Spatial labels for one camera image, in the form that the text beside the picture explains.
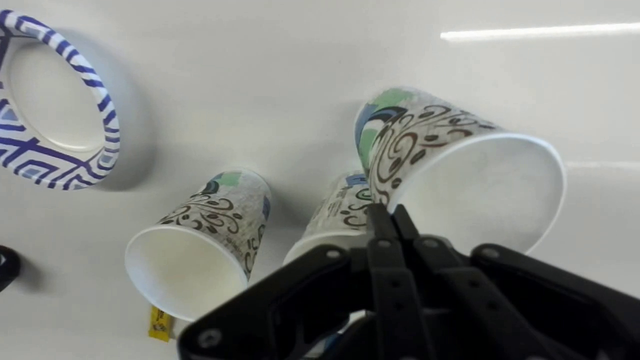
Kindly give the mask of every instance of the blue patterned paper plate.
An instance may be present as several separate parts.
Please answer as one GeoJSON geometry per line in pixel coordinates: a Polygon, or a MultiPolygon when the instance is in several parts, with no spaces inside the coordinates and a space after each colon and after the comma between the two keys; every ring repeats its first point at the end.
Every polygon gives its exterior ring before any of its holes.
{"type": "Polygon", "coordinates": [[[120,154],[120,122],[114,101],[90,61],[56,29],[35,17],[0,9],[0,164],[47,187],[75,189],[104,179],[120,154]],[[60,53],[82,78],[96,99],[104,144],[91,152],[73,152],[42,138],[19,116],[6,84],[12,39],[35,39],[60,53]]]}

